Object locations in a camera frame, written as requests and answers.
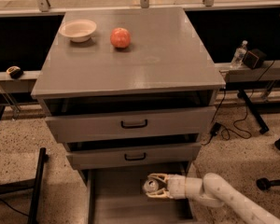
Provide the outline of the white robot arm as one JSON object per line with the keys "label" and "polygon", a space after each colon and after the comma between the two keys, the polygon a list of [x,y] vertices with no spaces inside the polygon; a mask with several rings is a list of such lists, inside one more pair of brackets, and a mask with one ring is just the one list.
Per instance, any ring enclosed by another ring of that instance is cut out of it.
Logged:
{"label": "white robot arm", "polygon": [[143,185],[146,196],[155,199],[189,199],[208,207],[229,206],[246,224],[280,224],[280,219],[244,194],[223,177],[208,173],[203,178],[150,174]]}

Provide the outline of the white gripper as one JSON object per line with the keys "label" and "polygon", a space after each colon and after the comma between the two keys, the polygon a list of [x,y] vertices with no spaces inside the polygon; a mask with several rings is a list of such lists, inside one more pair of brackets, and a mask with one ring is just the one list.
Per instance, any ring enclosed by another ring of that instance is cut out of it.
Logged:
{"label": "white gripper", "polygon": [[146,196],[154,199],[185,199],[186,198],[186,178],[182,175],[168,175],[154,173],[147,176],[148,184],[155,182],[167,183],[167,189],[159,189],[147,192]]}

